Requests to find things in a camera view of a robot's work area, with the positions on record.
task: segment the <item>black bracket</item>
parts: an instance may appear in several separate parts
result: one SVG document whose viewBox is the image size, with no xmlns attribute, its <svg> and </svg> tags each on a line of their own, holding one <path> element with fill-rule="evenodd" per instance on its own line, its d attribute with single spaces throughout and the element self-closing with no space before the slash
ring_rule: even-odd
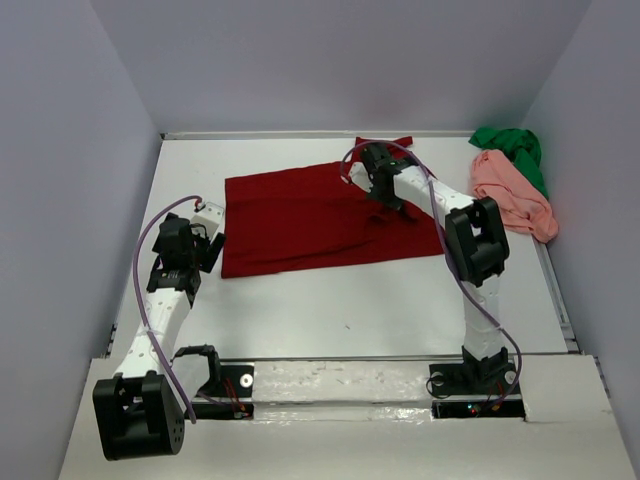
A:
<svg viewBox="0 0 640 480">
<path fill-rule="evenodd" d="M 360 152 L 360 159 L 372 185 L 367 197 L 394 210 L 400 210 L 403 201 L 395 195 L 393 177 L 417 163 L 408 156 L 395 158 L 383 143 L 370 143 L 365 146 Z"/>
<path fill-rule="evenodd" d="M 253 382 L 250 385 L 244 384 L 241 380 L 245 375 L 254 378 L 253 365 L 243 364 L 223 364 L 221 369 L 221 377 L 219 382 L 209 381 L 202 386 L 200 392 L 208 397 L 227 399 L 222 404 L 212 403 L 194 403 L 193 409 L 196 417 L 203 420 L 240 420 L 253 417 L 254 405 L 251 401 L 243 400 L 243 412 L 238 412 L 231 405 L 231 399 L 228 399 L 228 391 L 225 387 L 226 382 L 230 382 L 233 390 L 238 398 L 250 399 L 253 396 Z"/>
<path fill-rule="evenodd" d="M 186 355 L 199 355 L 201 357 L 207 357 L 207 363 L 209 364 L 209 380 L 205 385 L 217 384 L 222 379 L 222 366 L 220 365 L 220 357 L 213 345 L 199 345 L 195 347 L 182 347 L 174 358 L 184 357 Z"/>
<path fill-rule="evenodd" d="M 506 376 L 515 376 L 515 365 L 509 363 L 505 347 L 493 357 L 476 360 L 464 347 L 462 363 L 436 363 L 429 365 L 427 390 L 436 399 L 452 395 L 487 395 L 506 392 L 511 383 Z M 520 393 L 516 385 L 512 394 Z"/>
<path fill-rule="evenodd" d="M 164 377 L 98 380 L 93 406 L 107 460 L 176 455 L 184 441 L 184 415 Z"/>
<path fill-rule="evenodd" d="M 509 243 L 495 200 L 485 197 L 445 217 L 445 238 L 460 279 L 476 287 L 504 271 Z"/>
<path fill-rule="evenodd" d="M 212 241 L 194 234 L 189 220 L 173 213 L 167 214 L 160 224 L 160 232 L 153 245 L 158 254 L 151 268 L 148 292 L 159 288 L 184 291 L 193 306 L 200 288 L 200 272 L 211 273 L 218 260 L 226 237 L 218 233 Z"/>
</svg>

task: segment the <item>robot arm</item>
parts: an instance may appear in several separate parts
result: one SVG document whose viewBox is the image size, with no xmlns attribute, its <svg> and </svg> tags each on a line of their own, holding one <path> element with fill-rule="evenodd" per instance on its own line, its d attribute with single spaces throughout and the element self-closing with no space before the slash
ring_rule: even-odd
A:
<svg viewBox="0 0 640 480">
<path fill-rule="evenodd" d="M 148 326 L 138 327 L 133 343 L 113 378 L 100 380 L 93 403 L 104 455 L 109 460 L 176 454 L 184 439 L 187 409 L 178 388 L 191 399 L 207 382 L 220 378 L 212 346 L 175 352 L 174 345 L 193 307 L 201 279 L 210 273 L 224 245 L 218 233 L 223 210 L 201 203 L 191 220 L 169 213 L 153 246 L 158 257 L 151 270 L 144 308 Z M 167 359 L 180 387 L 169 375 L 153 342 Z"/>
<path fill-rule="evenodd" d="M 450 268 L 475 302 L 498 318 L 498 276 L 509 256 L 509 245 L 495 201 L 477 200 L 434 177 L 427 180 L 414 160 L 393 157 L 381 143 L 368 144 L 360 158 L 362 163 L 355 163 L 349 172 L 351 181 L 370 198 L 391 208 L 400 209 L 407 201 L 437 218 L 444 229 Z M 431 201 L 429 182 L 435 202 Z M 440 395 L 486 392 L 512 369 L 501 332 L 469 298 L 463 296 L 463 302 L 463 364 L 432 368 L 441 376 L 437 384 Z"/>
</svg>

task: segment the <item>white wall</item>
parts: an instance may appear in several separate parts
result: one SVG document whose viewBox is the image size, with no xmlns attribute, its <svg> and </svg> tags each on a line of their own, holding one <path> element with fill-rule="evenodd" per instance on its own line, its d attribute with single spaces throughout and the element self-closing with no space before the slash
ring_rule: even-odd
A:
<svg viewBox="0 0 640 480">
<path fill-rule="evenodd" d="M 560 288 L 640 473 L 638 19 L 637 0 L 595 0 L 524 125 L 542 141 Z"/>
<path fill-rule="evenodd" d="M 54 479 L 159 138 L 87 0 L 0 2 L 0 64 L 0 478 Z"/>
<path fill-rule="evenodd" d="M 92 0 L 163 132 L 519 123 L 589 0 Z"/>
</svg>

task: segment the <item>red cloth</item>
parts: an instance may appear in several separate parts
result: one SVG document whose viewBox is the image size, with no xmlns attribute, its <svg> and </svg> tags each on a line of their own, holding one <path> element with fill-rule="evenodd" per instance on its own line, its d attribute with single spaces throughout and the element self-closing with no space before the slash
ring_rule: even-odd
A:
<svg viewBox="0 0 640 480">
<path fill-rule="evenodd" d="M 433 219 L 367 199 L 339 162 L 229 178 L 225 189 L 222 278 L 442 253 Z"/>
</svg>

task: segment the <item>white platform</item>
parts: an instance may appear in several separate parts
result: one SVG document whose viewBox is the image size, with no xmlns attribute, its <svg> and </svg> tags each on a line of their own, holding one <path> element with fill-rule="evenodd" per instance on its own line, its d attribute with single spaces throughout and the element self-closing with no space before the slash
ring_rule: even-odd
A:
<svg viewBox="0 0 640 480">
<path fill-rule="evenodd" d="M 60 480 L 633 480 L 593 359 L 524 365 L 527 421 L 433 420 L 427 362 L 258 362 L 255 420 L 187 424 L 175 457 L 107 462 L 91 391 L 116 362 L 94 360 Z"/>
<path fill-rule="evenodd" d="M 224 205 L 225 178 L 337 161 L 352 145 L 353 138 L 165 141 L 145 222 L 188 194 Z M 441 180 L 468 191 L 478 149 L 467 138 L 416 138 L 413 150 Z M 187 207 L 176 213 L 191 216 Z M 534 240 L 511 232 L 508 240 L 501 321 L 525 353 L 566 352 Z M 152 241 L 141 255 L 143 279 Z M 442 256 L 232 280 L 220 279 L 220 263 L 203 276 L 178 347 L 209 343 L 223 358 L 460 354 L 462 298 Z M 124 356 L 138 322 L 129 281 L 113 356 Z"/>
</svg>

